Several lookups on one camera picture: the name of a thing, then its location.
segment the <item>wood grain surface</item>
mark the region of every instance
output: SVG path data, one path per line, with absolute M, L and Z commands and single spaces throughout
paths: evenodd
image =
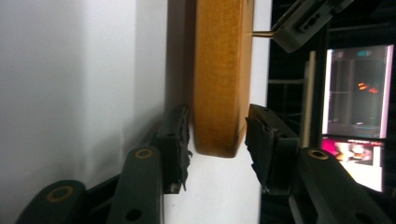
M 253 0 L 198 0 L 193 129 L 198 153 L 232 158 L 248 115 Z

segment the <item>illuminated screen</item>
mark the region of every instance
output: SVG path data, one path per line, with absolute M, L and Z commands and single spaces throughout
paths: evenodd
M 323 137 L 322 148 L 332 153 L 356 182 L 382 191 L 381 154 L 384 143 L 341 137 Z
M 324 134 L 385 138 L 393 46 L 330 49 Z

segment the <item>wooden block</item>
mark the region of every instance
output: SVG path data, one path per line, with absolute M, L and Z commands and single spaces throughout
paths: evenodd
M 232 158 L 248 116 L 253 0 L 198 0 L 193 129 L 198 153 Z

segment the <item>white surface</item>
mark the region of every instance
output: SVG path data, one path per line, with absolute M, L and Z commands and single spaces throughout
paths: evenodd
M 117 174 L 125 153 L 147 140 L 163 111 L 188 99 L 191 48 L 184 45 L 191 39 L 183 35 L 191 37 L 191 30 L 167 23 L 183 24 L 186 8 L 173 8 L 188 2 L 0 2 L 0 223 L 13 223 L 57 180 L 90 188 Z M 266 66 L 259 64 L 267 61 L 268 43 L 256 43 L 261 56 L 253 67 L 261 70 L 253 68 L 252 101 L 264 105 Z M 196 200 L 187 194 L 204 190 L 197 210 L 189 210 L 203 221 L 195 223 L 257 223 L 259 185 L 250 164 L 242 148 L 234 160 L 195 155 L 189 191 L 178 195 Z

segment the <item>display screen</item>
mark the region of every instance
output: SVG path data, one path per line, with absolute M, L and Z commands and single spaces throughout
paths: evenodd
M 385 138 L 393 46 L 330 49 L 324 134 Z
M 383 142 L 325 136 L 321 146 L 332 153 L 358 183 L 382 191 Z

